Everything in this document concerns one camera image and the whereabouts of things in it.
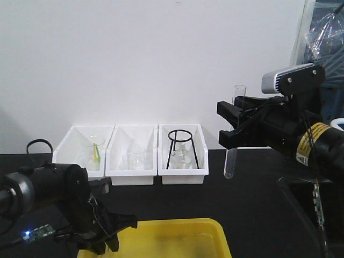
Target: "yellow plastic basin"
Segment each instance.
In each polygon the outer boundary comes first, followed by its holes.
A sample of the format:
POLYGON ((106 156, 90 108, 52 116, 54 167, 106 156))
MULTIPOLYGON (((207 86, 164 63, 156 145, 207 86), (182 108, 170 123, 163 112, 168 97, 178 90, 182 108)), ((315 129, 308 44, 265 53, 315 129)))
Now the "yellow plastic basin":
POLYGON ((213 219, 139 221, 118 233, 119 251, 96 255, 80 250, 78 258, 231 258, 221 225, 213 219))

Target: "yellow label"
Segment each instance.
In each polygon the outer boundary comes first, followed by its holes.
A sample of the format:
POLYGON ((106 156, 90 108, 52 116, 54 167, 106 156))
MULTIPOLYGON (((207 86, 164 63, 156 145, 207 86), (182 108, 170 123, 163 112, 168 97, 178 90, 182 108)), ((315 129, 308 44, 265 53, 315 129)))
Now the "yellow label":
MULTIPOLYGON (((323 123, 316 123, 312 125, 311 135, 313 136, 313 142, 315 143, 319 139, 319 137, 329 128, 331 127, 323 123)), ((308 129, 302 136, 296 151, 296 160, 306 166, 308 166, 308 159, 312 150, 308 137, 309 131, 310 130, 308 129)))

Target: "glass test tube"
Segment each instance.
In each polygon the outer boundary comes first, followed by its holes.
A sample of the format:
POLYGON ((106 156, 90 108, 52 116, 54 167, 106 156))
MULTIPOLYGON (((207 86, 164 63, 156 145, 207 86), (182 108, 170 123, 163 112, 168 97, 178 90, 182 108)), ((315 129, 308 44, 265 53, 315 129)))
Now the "glass test tube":
MULTIPOLYGON (((234 86, 234 96, 232 98, 232 105, 234 105, 236 97, 245 97, 246 95, 246 86, 244 85, 235 85, 234 86)), ((235 160, 237 158, 238 148, 228 149, 226 150, 226 160, 225 160, 225 169, 224 169, 224 176, 227 179, 233 178, 235 172, 235 160)))

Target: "ring stand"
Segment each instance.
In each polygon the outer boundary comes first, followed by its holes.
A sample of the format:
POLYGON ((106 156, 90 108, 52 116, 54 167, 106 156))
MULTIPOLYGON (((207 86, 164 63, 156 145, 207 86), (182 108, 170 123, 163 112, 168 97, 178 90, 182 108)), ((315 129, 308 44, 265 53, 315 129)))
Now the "ring stand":
POLYGON ((197 166, 197 168, 199 169, 198 160, 197 160, 197 155, 196 155, 196 149, 195 149, 195 144, 194 144, 194 139, 193 139, 193 137, 192 137, 192 133, 190 133, 190 132, 187 131, 187 130, 177 129, 177 130, 170 131, 170 132, 168 133, 168 138, 171 140, 171 145, 170 145, 170 152, 169 152, 169 154, 168 154, 168 160, 167 160, 166 169, 168 169, 168 167, 169 167, 169 165, 170 165, 172 149, 173 149, 173 151, 175 151, 175 149, 176 149, 176 143, 177 143, 177 142, 187 142, 187 141, 191 141, 192 149, 193 149, 193 154, 194 154, 194 156, 195 156, 196 166, 197 166), (185 139, 185 140, 177 140, 177 133, 178 133, 178 132, 187 133, 187 134, 190 135, 190 137, 187 138, 187 139, 185 139))

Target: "white storage tray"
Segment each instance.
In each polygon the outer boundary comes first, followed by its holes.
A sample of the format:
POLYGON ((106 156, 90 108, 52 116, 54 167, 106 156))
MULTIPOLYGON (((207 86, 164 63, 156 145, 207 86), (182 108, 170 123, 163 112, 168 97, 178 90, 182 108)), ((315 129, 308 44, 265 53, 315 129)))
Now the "white storage tray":
POLYGON ((88 169, 89 180, 104 177, 106 148, 109 144, 114 125, 109 126, 72 126, 53 152, 53 163, 78 164, 88 166, 88 158, 92 157, 92 141, 97 138, 102 144, 98 146, 100 163, 88 169))
POLYGON ((204 176, 209 174, 208 148, 205 144, 200 124, 192 125, 159 125, 158 175, 162 176, 163 184, 202 184, 204 176), (186 130, 192 134, 199 168, 196 166, 191 141, 185 148, 191 153, 191 166, 188 169, 167 169, 171 140, 168 138, 172 130, 186 130))
POLYGON ((157 176, 157 125, 116 126, 106 150, 105 176, 111 177, 112 185, 153 184, 157 176), (135 154, 140 158, 128 161, 133 149, 144 154, 135 154))

